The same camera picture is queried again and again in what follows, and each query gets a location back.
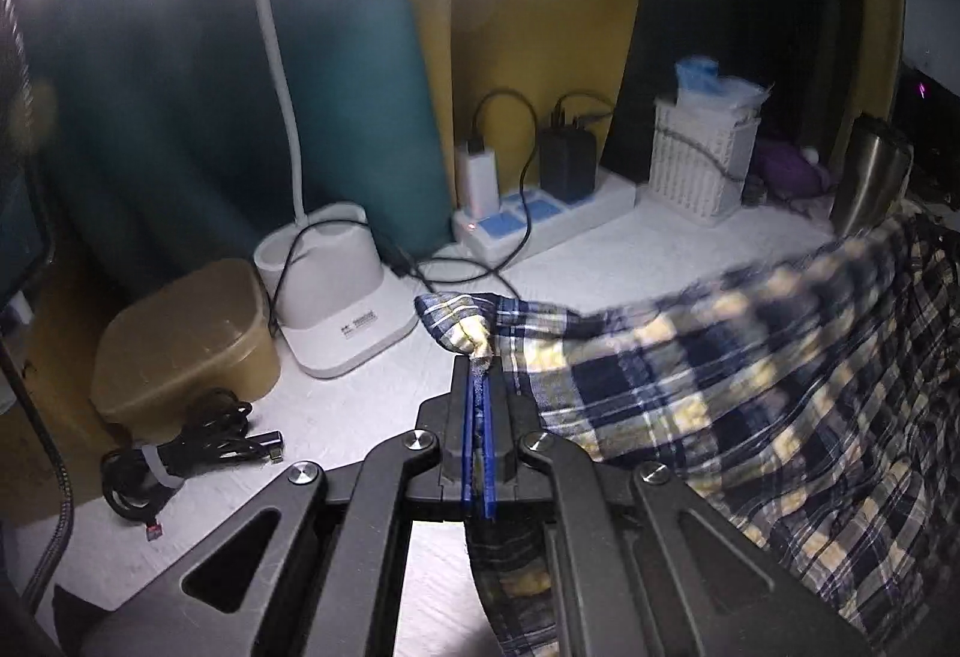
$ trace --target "black cable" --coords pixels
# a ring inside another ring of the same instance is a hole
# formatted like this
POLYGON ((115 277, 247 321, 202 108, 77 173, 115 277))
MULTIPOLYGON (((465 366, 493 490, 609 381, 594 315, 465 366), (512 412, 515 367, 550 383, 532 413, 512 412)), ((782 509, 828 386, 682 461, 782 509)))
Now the black cable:
MULTIPOLYGON (((251 462, 283 448, 280 432, 248 438, 248 415, 253 407, 227 389, 213 389, 200 398, 181 433, 157 446, 157 456, 167 475, 190 478, 200 469, 236 462, 251 462)), ((100 463, 104 498, 119 516, 157 528, 157 514, 179 487, 157 480, 142 448, 117 449, 100 463)), ((148 531, 148 537, 154 537, 148 531)))
MULTIPOLYGON (((490 270, 486 264, 483 264, 482 261, 477 261, 476 259, 467 259, 464 256, 427 256, 426 259, 420 259, 419 264, 429 264, 432 262, 451 262, 459 264, 469 264, 472 267, 478 267, 481 270, 490 270)), ((500 270, 493 270, 491 273, 488 273, 491 277, 499 280, 504 286, 506 286, 507 291, 509 291, 514 299, 523 299, 520 297, 520 292, 517 291, 517 288, 510 283, 507 278, 504 278, 504 275, 500 270)), ((430 278, 432 283, 438 286, 459 286, 462 283, 472 283, 474 280, 479 280, 483 275, 472 275, 469 278, 430 278)))
POLYGON ((568 91, 565 94, 560 94, 560 97, 557 99, 557 104, 554 104, 554 112, 558 112, 563 108, 563 103, 567 99, 572 99, 575 96, 584 97, 584 99, 593 99, 594 102, 599 102, 605 107, 609 107, 611 113, 616 109, 616 105, 613 104, 613 101, 610 97, 605 94, 600 93, 599 91, 594 91, 590 88, 574 88, 572 91, 568 91))
POLYGON ((363 227, 363 229, 369 230, 371 235, 379 237, 381 240, 386 242, 392 249, 394 249, 397 254, 406 262, 406 267, 410 272, 410 275, 414 275, 424 286, 426 290, 434 293, 435 289, 433 283, 426 278, 424 272, 419 268, 419 264, 416 263, 416 259, 413 259, 410 254, 407 254, 407 251, 400 248, 394 241, 383 235, 382 232, 378 232, 374 227, 372 227, 366 221, 356 221, 352 218, 325 218, 323 221, 314 221, 312 224, 307 224, 303 229, 296 233, 293 242, 290 244, 290 250, 287 251, 287 257, 283 262, 283 269, 280 271, 280 277, 277 279, 277 288, 274 289, 274 295, 270 300, 270 326, 272 329, 277 327, 277 298, 280 297, 280 290, 283 288, 283 283, 286 280, 287 273, 290 270, 290 266, 294 261, 294 251, 296 251, 296 246, 301 244, 301 240, 304 239, 304 235, 310 230, 320 229, 321 227, 331 226, 333 224, 347 225, 352 227, 363 227))
POLYGON ((613 110, 608 112, 585 112, 583 115, 573 117, 573 128, 587 128, 598 124, 605 118, 613 118, 613 110))
POLYGON ((526 189, 524 188, 527 181, 527 172, 530 170, 530 165, 533 164, 534 158, 536 157, 536 149, 539 147, 538 141, 538 132, 539 132, 539 120, 536 118, 536 109, 531 104, 530 100, 527 99, 522 93, 517 91, 515 88, 507 88, 507 86, 501 86, 501 88, 493 88, 488 91, 486 94, 481 97, 480 101, 477 102, 477 106, 473 109, 473 118, 472 118, 472 128, 474 134, 480 133, 479 119, 480 113, 483 112, 483 108, 486 106, 487 102, 490 102, 491 99, 494 99, 498 96, 509 96, 512 99, 516 99, 517 102, 521 102, 527 109, 527 112, 530 113, 530 118, 534 124, 534 147, 530 151, 529 157, 527 157, 526 163, 523 165, 523 169, 520 170, 520 204, 523 206, 523 216, 526 219, 526 229, 523 232, 523 237, 520 240, 520 243, 517 243, 515 249, 510 251, 507 256, 504 256, 501 261, 494 265, 493 267, 485 267, 483 272, 479 275, 474 275, 469 280, 478 280, 479 278, 486 278, 487 275, 497 275, 500 270, 503 270, 510 262, 517 258, 517 255, 523 250, 524 246, 529 242, 530 235, 533 233, 533 217, 530 215, 530 208, 527 206, 527 195, 526 189))
POLYGON ((405 267, 409 275, 412 275, 414 278, 419 280, 426 287, 426 290, 431 293, 436 292, 436 286, 457 286, 464 283, 472 283, 474 280, 480 280, 480 278, 488 278, 490 275, 492 275, 493 278, 496 278, 504 286, 506 286, 507 290, 510 291, 515 298, 521 299, 520 293, 517 292, 517 288, 515 288, 515 286, 512 285, 509 280, 506 280, 503 275, 501 275, 501 270, 503 270, 517 257, 517 254, 523 250, 530 240, 530 235, 533 233, 533 217, 531 216, 530 208, 527 205, 526 191, 524 186, 526 184, 527 173, 529 172, 530 166, 533 164, 533 160, 536 157, 536 149, 538 148, 536 133, 539 131, 539 122, 536 118, 536 109, 526 96, 524 96, 515 88, 501 86, 500 88, 493 88, 484 94, 480 98, 480 101, 477 102, 476 107, 474 107, 472 121, 470 122, 473 136, 481 136, 480 115, 483 112, 484 107, 486 107, 487 103, 492 99, 496 99, 497 97, 501 96, 511 97, 512 99, 516 99, 517 102, 521 102, 526 107, 527 112, 530 113, 530 117, 534 125, 534 147, 533 150, 531 150, 529 157, 527 157, 523 168, 520 170, 520 203, 523 206, 523 215, 526 220, 526 227, 520 243, 517 243, 517 246, 510 251, 510 254, 507 254, 504 259, 501 259, 498 264, 493 266, 488 266, 483 264, 483 262, 475 259, 467 259, 466 257, 462 256, 426 256, 424 259, 413 259, 410 254, 407 254, 406 251, 400 248, 400 246, 392 241, 390 237, 383 235, 382 232, 378 232, 374 227, 366 222, 355 221, 353 219, 346 218, 330 218, 323 221, 315 221, 312 224, 308 224, 296 233, 293 242, 290 244, 290 250, 287 251, 287 257, 284 261, 283 269, 280 271, 280 278, 277 280, 277 288, 275 288, 274 295, 272 296, 272 299, 270 299, 270 327, 273 331, 277 329, 277 298, 280 297, 280 290, 283 288, 287 273, 290 270, 291 264, 293 264, 296 246, 299 246, 299 243, 301 243, 301 240, 304 239, 304 235, 306 232, 309 232, 309 230, 318 229, 318 227, 324 227, 331 224, 364 227, 365 229, 370 230, 374 237, 385 242, 394 251, 396 251, 397 254, 400 255, 402 260, 405 262, 405 267), (477 275, 470 275, 467 278, 427 278, 424 271, 421 270, 421 266, 435 262, 469 264, 470 266, 479 268, 480 272, 477 275))
POLYGON ((656 126, 656 133, 662 134, 664 137, 669 139, 674 139, 677 142, 682 142, 683 145, 688 146, 689 148, 693 148, 693 150, 698 152, 698 154, 706 158, 713 165, 713 168, 724 177, 724 179, 730 181, 732 184, 742 184, 746 181, 746 175, 741 178, 731 174, 730 170, 721 164, 720 160, 715 155, 709 152, 703 145, 690 139, 685 134, 680 134, 678 131, 672 130, 672 128, 666 128, 666 126, 661 126, 659 124, 656 126))
POLYGON ((11 390, 13 390, 18 403, 20 403, 20 407, 23 408, 32 430, 37 434, 40 446, 43 446, 43 450, 53 466, 56 484, 61 491, 61 506, 59 507, 54 534, 45 550, 43 550, 40 561, 23 591, 24 605, 31 614, 35 614, 37 608, 40 607, 43 593, 46 592, 50 584, 56 566, 64 556, 66 545, 70 541, 70 535, 73 533, 73 487, 70 485, 70 476, 67 473, 66 465, 64 465, 64 458, 61 457, 53 438, 50 437, 49 430, 47 430, 40 413, 37 411, 37 407, 30 399, 30 392, 27 391, 26 384, 17 372, 16 365, 13 364, 10 352, 7 350, 7 345, 2 339, 0 339, 0 370, 3 371, 11 390))

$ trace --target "white charger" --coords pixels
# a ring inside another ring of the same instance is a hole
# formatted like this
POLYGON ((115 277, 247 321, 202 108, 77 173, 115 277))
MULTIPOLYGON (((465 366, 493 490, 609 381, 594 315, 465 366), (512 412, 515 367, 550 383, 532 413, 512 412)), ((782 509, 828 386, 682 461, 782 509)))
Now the white charger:
POLYGON ((500 187, 496 182, 496 155, 483 143, 471 140, 457 147, 457 198, 474 221, 500 211, 500 187))

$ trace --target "plastic bag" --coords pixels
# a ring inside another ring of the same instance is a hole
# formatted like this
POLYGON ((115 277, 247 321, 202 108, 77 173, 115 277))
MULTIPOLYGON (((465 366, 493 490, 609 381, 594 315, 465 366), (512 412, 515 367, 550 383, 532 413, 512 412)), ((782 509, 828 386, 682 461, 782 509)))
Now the plastic bag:
POLYGON ((741 78, 721 77, 720 64, 706 56, 689 56, 678 61, 677 107, 710 110, 723 120, 742 123, 757 117, 770 96, 770 89, 741 78))

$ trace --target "metal screw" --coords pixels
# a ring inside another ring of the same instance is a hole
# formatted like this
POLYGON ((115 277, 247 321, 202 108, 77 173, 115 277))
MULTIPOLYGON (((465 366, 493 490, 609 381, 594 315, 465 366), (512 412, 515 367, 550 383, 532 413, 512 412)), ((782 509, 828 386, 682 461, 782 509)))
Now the metal screw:
POLYGON ((546 451, 550 446, 553 446, 553 435, 549 432, 527 432, 523 436, 523 444, 527 446, 527 449, 534 451, 534 453, 539 451, 546 451))
POLYGON ((410 430, 403 436, 403 444, 410 451, 423 451, 437 441, 437 436, 430 430, 410 430))
POLYGON ((659 486, 670 480, 670 469, 662 462, 644 462, 640 465, 640 477, 645 483, 659 486))
POLYGON ((296 486, 312 484, 320 475, 320 465, 316 462, 294 462, 287 470, 287 480, 296 486))

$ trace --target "white basket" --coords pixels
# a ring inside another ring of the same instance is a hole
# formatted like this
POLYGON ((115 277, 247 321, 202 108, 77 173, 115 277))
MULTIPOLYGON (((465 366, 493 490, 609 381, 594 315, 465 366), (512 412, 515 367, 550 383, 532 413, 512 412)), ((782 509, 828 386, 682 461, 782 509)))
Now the white basket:
POLYGON ((728 174, 745 178, 758 126, 760 118, 730 126, 723 113, 714 119, 703 110, 656 102, 649 190, 698 224, 717 224, 740 207, 743 181, 725 178, 707 157, 670 134, 703 146, 728 174))

